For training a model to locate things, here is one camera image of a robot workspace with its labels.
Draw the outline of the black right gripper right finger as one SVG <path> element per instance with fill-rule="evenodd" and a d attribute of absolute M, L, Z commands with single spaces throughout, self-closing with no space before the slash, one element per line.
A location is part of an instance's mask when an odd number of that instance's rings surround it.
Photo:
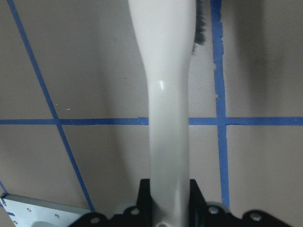
<path fill-rule="evenodd" d="M 195 179 L 190 179 L 189 214 L 196 214 L 206 206 L 206 201 Z"/>

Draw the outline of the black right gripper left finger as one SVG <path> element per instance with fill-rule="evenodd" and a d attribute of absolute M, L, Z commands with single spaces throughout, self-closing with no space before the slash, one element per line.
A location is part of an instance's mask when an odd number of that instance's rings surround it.
<path fill-rule="evenodd" d="M 136 205 L 141 210 L 144 210 L 146 214 L 152 214 L 152 197 L 149 179 L 140 180 Z"/>

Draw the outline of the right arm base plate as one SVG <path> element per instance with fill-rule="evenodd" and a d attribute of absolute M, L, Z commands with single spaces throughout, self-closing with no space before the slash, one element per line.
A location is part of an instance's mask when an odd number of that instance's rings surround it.
<path fill-rule="evenodd" d="M 0 202 L 16 227 L 68 227 L 91 211 L 4 193 Z"/>

